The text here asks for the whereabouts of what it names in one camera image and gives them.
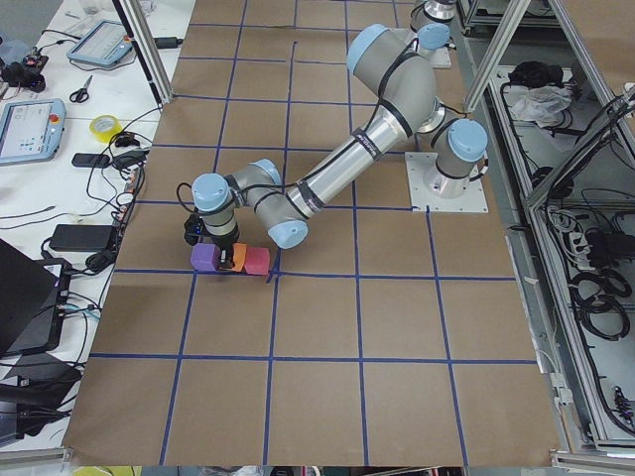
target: tape roll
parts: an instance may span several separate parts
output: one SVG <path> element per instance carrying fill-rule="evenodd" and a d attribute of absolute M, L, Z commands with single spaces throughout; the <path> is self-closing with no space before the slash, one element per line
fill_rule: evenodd
<path fill-rule="evenodd" d="M 105 115 L 95 117 L 90 122 L 90 132 L 92 132 L 99 142 L 107 144 L 112 136 L 123 131 L 119 119 L 115 116 Z"/>

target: smartphone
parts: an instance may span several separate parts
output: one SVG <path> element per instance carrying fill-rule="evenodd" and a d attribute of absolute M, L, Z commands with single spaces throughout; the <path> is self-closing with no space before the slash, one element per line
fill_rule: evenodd
<path fill-rule="evenodd" d="M 71 163 L 75 167 L 105 169 L 108 165 L 110 165 L 110 157 L 105 154 L 77 153 L 72 157 Z"/>

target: power adapter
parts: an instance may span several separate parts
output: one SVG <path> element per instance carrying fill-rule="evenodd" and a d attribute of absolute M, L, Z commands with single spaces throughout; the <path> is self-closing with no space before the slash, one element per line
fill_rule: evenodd
<path fill-rule="evenodd" d="M 145 162 L 147 155 L 148 151 L 141 149 L 137 151 L 124 152 L 123 154 L 119 154 L 118 156 L 112 158 L 112 167 L 118 171 L 123 171 L 125 169 L 130 169 L 133 166 L 141 166 Z"/>

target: floor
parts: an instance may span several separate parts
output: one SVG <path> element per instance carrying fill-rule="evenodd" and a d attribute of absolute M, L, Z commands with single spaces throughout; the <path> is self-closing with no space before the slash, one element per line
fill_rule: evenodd
<path fill-rule="evenodd" d="M 62 0 L 0 0 L 0 37 L 34 46 L 61 4 Z"/>

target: plastic bag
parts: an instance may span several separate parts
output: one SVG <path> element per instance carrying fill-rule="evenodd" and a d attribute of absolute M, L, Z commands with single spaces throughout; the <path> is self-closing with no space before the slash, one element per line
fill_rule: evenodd
<path fill-rule="evenodd" d="M 520 121 L 534 121 L 539 127 L 555 126 L 562 122 L 560 114 L 572 103 L 572 92 L 555 86 L 530 89 L 510 109 Z"/>

